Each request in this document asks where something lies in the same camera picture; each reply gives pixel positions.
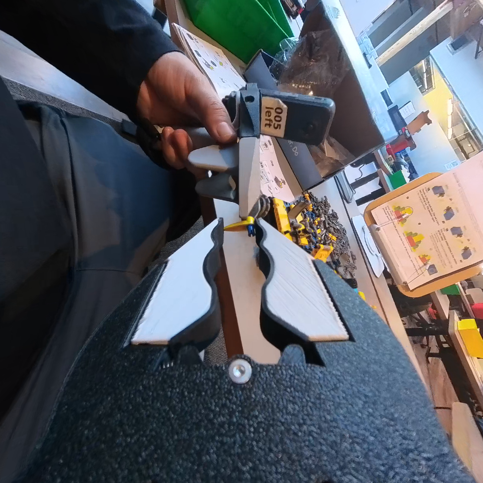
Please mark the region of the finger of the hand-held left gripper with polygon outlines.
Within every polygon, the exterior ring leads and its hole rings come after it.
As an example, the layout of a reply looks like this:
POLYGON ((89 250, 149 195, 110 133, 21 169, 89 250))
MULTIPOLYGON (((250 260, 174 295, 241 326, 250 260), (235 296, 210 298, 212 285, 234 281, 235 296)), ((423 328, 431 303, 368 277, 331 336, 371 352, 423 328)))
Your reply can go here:
POLYGON ((259 216, 262 211, 260 138, 245 137, 232 145, 202 147, 189 154, 188 162, 211 172, 211 176, 196 184, 200 196, 236 203, 241 220, 259 216))

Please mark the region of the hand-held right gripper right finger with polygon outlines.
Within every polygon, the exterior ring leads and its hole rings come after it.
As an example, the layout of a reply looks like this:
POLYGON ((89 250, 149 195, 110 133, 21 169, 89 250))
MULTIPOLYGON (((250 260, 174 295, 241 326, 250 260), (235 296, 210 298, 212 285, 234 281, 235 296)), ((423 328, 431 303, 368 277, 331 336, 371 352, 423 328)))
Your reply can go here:
POLYGON ((347 341, 349 333, 315 259, 265 220, 256 220, 262 313, 303 341, 347 341))

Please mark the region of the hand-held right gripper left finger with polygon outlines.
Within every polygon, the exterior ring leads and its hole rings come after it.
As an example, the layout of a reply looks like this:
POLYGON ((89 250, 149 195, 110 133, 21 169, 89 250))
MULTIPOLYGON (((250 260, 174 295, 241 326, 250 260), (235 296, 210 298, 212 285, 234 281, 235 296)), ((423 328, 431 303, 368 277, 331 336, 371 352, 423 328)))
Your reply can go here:
POLYGON ((209 345, 221 327, 214 278, 224 240, 215 219, 163 264, 142 303, 131 344, 209 345))

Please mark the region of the person's left forearm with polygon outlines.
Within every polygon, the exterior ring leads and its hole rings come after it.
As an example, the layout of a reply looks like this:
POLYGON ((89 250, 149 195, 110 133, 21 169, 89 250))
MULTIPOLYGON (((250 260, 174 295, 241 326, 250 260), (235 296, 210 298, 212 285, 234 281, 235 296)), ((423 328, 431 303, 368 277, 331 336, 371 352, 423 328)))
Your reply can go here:
POLYGON ((151 67, 180 51, 136 1, 1 1, 1 30, 132 121, 151 67))

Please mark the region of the person's left hand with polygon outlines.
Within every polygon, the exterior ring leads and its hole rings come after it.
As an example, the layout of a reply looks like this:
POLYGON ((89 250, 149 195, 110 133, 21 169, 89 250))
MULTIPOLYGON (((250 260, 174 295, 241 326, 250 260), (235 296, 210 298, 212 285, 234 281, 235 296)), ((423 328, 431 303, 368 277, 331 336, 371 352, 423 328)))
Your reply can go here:
POLYGON ((237 134, 220 97, 208 79, 181 52, 161 56, 142 82, 137 100, 141 118, 162 126, 156 148, 166 163, 188 169, 196 178, 206 172, 188 161, 194 142, 186 127, 204 127, 221 144, 237 141, 237 134))

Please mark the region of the dark blue kit box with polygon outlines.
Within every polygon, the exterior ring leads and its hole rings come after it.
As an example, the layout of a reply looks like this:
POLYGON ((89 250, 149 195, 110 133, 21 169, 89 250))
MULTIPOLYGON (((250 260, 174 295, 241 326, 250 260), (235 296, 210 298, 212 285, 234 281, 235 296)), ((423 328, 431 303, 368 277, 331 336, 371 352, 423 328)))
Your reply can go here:
POLYGON ((278 140, 300 188, 309 190, 395 137, 381 91, 339 1, 308 1, 298 46, 280 78, 270 73, 274 57, 259 50, 245 68, 260 88, 327 97, 335 115, 324 143, 306 146, 278 140))

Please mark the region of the yellow toy brick car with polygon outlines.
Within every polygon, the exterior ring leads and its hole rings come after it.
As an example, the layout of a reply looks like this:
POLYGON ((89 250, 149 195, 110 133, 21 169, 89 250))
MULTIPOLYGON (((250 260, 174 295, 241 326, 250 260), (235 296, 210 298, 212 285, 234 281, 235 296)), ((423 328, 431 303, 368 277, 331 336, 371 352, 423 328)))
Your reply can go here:
POLYGON ((307 192, 293 202, 285 202, 261 195, 259 208, 259 217, 287 239, 313 258, 329 262, 337 238, 328 227, 325 206, 317 197, 307 192))

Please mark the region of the clear plastic bag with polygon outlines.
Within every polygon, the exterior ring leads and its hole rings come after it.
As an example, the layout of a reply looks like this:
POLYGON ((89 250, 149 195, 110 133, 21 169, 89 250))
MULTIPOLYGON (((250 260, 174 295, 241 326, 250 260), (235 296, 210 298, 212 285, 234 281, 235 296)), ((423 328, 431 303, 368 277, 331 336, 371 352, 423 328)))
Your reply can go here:
POLYGON ((299 43, 299 38, 290 37, 280 41, 279 52, 275 55, 274 60, 269 68, 271 75, 278 80, 286 68, 290 58, 295 52, 299 43))

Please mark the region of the pile of small black pieces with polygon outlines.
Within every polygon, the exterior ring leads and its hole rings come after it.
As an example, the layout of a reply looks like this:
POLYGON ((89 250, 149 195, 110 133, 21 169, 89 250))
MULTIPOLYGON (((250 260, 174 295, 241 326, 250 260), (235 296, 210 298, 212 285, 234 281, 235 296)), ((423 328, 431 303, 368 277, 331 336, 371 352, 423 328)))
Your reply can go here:
POLYGON ((301 213, 301 246, 314 258, 325 262, 350 287, 358 288, 355 277, 356 256, 338 213, 331 207, 326 196, 318 198, 311 192, 305 192, 300 200, 309 202, 309 206, 301 213))

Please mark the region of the silver monitor stand base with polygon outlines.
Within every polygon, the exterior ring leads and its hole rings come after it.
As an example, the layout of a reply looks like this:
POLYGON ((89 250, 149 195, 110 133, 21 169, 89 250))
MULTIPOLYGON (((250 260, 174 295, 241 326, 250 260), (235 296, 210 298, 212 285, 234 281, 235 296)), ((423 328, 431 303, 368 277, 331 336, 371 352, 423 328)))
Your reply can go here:
POLYGON ((365 223, 362 215, 351 217, 351 223, 375 277, 380 278, 385 270, 385 263, 383 255, 379 251, 369 227, 365 223))

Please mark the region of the person's legs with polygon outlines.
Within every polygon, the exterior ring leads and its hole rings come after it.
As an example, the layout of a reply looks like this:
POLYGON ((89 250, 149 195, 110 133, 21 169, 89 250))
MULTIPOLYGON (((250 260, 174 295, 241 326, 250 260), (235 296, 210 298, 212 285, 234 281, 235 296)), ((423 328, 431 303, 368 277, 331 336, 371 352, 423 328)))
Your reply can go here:
POLYGON ((97 119, 18 101, 72 234, 69 291, 8 413, 5 439, 36 439, 81 347, 141 280, 165 242, 199 218, 194 177, 166 171, 97 119))

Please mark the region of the instruction booklet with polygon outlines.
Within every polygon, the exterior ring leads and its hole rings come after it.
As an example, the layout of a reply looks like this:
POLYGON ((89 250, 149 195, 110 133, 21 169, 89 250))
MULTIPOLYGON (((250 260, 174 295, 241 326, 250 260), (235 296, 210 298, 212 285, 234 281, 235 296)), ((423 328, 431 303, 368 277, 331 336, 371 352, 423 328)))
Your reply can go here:
MULTIPOLYGON (((246 86, 246 81, 220 48, 177 24, 173 23, 172 27, 186 55, 209 79, 221 99, 246 86)), ((260 136, 261 192, 284 202, 293 202, 297 195, 292 192, 290 179, 286 177, 288 171, 283 171, 280 166, 277 154, 281 154, 281 149, 276 144, 275 138, 260 136)))

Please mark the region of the green storage bin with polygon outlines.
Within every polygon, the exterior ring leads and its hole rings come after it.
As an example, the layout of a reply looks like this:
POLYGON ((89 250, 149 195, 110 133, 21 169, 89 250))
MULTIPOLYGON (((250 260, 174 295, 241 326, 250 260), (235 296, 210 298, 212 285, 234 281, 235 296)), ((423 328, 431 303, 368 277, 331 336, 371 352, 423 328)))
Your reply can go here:
POLYGON ((192 23, 244 63, 292 38, 280 1, 184 1, 192 23))

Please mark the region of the yellow crate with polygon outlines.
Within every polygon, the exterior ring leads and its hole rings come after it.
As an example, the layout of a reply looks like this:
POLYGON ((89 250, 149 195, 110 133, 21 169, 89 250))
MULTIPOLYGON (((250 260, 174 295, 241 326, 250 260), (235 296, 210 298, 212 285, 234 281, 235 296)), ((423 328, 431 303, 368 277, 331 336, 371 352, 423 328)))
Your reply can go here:
POLYGON ((482 336, 475 319, 462 319, 457 322, 457 333, 460 335, 468 355, 482 359, 482 336))

